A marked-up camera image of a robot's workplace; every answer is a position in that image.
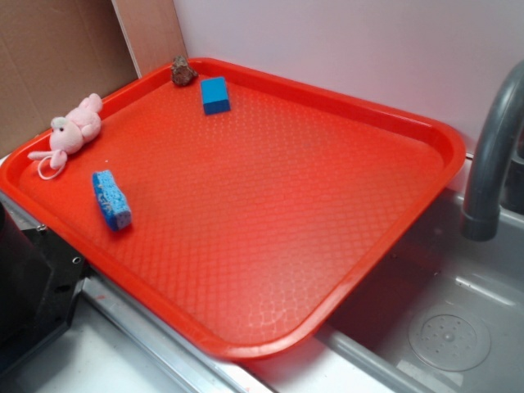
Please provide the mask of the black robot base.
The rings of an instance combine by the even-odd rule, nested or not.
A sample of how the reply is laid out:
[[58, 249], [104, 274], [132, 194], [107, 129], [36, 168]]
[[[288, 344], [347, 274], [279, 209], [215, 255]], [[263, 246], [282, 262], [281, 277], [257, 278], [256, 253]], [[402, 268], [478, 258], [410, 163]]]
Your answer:
[[50, 228], [21, 229], [1, 208], [1, 375], [66, 332], [85, 258]]

